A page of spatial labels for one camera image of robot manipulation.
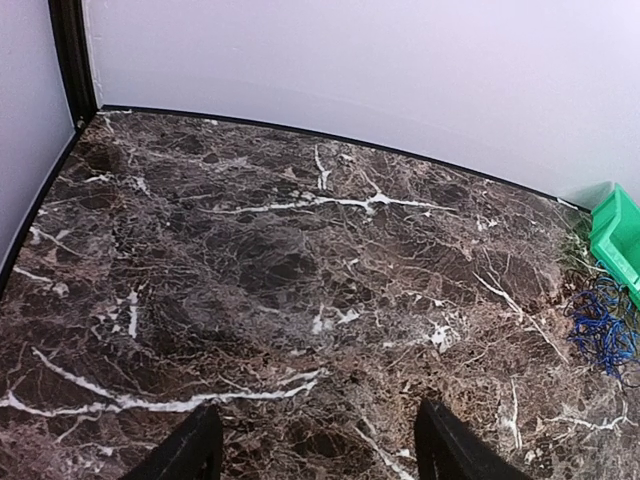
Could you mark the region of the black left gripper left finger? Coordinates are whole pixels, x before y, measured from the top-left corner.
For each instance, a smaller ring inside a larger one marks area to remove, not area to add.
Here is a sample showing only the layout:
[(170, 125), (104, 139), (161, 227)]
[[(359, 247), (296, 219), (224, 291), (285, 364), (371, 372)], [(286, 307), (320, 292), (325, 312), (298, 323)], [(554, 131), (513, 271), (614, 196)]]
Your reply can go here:
[(220, 479), (223, 428), (215, 405), (200, 405), (122, 480)]

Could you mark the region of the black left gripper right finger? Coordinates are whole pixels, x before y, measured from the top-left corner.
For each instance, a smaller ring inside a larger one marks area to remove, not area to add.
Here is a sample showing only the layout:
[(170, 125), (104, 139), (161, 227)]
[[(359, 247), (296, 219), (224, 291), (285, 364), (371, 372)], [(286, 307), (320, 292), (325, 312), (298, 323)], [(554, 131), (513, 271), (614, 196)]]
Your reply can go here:
[(529, 479), (438, 401), (423, 399), (420, 403), (415, 451), (420, 479)]

